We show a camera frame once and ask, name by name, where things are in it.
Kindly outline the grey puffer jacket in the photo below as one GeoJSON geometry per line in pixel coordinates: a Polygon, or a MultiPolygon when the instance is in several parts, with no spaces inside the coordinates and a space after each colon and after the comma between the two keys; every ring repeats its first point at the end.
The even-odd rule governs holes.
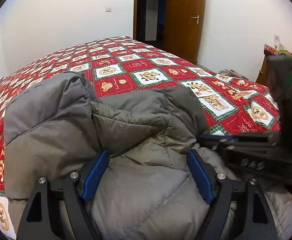
{"type": "Polygon", "coordinates": [[[256,179],[277,239],[292,239],[291,193],[230,170],[216,145],[198,143],[208,130],[186,87],[98,98],[84,74],[65,72],[23,90],[4,117],[4,188],[16,230],[40,177],[62,179],[106,150],[109,164],[88,207],[101,239],[195,239],[209,211],[187,165],[196,150],[231,180],[256,179]]]}

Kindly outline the clothes pile on floor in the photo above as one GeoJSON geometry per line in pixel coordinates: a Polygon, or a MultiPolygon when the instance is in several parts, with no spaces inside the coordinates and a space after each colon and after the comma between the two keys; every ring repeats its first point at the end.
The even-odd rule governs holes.
{"type": "Polygon", "coordinates": [[[224,69],[218,72],[220,75],[225,75],[225,76],[231,76],[231,77],[237,77],[240,79],[244,80],[249,80],[246,76],[236,72],[235,70],[229,70],[229,69],[224,69]]]}

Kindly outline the red teddy bear bedspread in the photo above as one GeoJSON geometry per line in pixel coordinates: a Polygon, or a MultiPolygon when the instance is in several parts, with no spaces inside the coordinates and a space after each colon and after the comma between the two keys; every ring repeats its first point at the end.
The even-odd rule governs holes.
{"type": "Polygon", "coordinates": [[[0,82],[0,231],[16,233],[4,192],[3,124],[7,103],[21,91],[68,70],[83,73],[98,96],[141,89],[188,87],[204,105],[213,135],[279,129],[277,105],[264,85],[205,70],[164,50],[127,36],[112,37],[56,51],[0,82]]]}

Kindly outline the wooden cabinet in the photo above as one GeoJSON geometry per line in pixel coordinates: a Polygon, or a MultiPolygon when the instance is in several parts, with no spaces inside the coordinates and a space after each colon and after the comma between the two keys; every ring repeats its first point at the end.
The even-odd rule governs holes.
{"type": "Polygon", "coordinates": [[[267,80],[266,80],[267,62],[266,62],[266,60],[267,60],[267,57],[269,55],[272,55],[272,53],[269,52],[268,50],[264,50],[264,59],[263,59],[262,66],[259,70],[259,73],[258,73],[258,76],[256,79],[256,83],[264,85],[264,86],[266,86],[266,83],[267,83],[267,80]]]}

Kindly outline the items on cabinet top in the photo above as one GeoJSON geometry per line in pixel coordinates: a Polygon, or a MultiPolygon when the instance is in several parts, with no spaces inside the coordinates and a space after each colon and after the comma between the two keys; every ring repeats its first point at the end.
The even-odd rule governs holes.
{"type": "Polygon", "coordinates": [[[269,55],[288,55],[292,57],[292,51],[289,52],[285,49],[285,47],[281,44],[281,38],[279,35],[274,35],[273,45],[270,46],[268,44],[264,44],[264,56],[269,55]]]}

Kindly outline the brown wooden door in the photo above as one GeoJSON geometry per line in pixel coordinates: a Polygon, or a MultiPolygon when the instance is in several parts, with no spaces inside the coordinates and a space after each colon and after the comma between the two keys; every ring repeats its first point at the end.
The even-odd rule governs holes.
{"type": "Polygon", "coordinates": [[[166,0],[163,48],[191,63],[197,63],[205,0],[166,0]]]}

